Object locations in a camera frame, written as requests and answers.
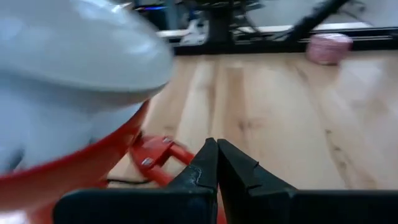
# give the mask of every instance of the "white plastic object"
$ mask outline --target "white plastic object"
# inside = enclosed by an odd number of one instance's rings
[[[150,98],[171,75],[154,28],[109,1],[2,2],[0,146],[23,148],[22,168],[66,156],[129,117],[94,133],[97,114]]]

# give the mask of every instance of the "pink tape roll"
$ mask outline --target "pink tape roll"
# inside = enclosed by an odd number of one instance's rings
[[[320,65],[336,65],[351,49],[353,40],[344,34],[315,34],[307,45],[307,58]]]

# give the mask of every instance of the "black metal frame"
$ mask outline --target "black metal frame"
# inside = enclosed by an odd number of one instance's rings
[[[398,191],[298,190],[210,138],[166,188],[74,192],[56,205],[54,224],[215,224],[218,184],[229,224],[398,223]]]
[[[335,13],[349,0],[329,0],[313,14],[305,16],[291,29],[283,32],[269,32],[262,37],[236,35],[231,28],[233,13],[244,2],[229,0],[224,4],[206,5],[199,10],[206,11],[210,22],[208,41],[203,45],[181,46],[171,40],[176,55],[201,54],[251,54],[274,52],[304,52],[312,34],[331,32],[313,30],[329,15]],[[353,50],[398,49],[398,27],[333,30],[353,38]]]

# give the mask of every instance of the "screw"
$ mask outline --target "screw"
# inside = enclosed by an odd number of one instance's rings
[[[151,165],[153,162],[154,162],[154,160],[148,157],[148,158],[145,158],[145,159],[143,160],[143,162],[141,162],[141,165],[149,166],[149,165]]]
[[[164,143],[169,143],[169,142],[172,142],[172,140],[169,139],[168,137],[166,137],[166,138],[163,139],[163,142],[164,142]]]

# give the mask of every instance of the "wooden floor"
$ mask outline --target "wooden floor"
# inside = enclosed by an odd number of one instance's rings
[[[302,54],[177,57],[145,130],[193,152],[225,138],[300,189],[397,189],[398,52],[338,67]],[[127,158],[111,175],[137,177]]]

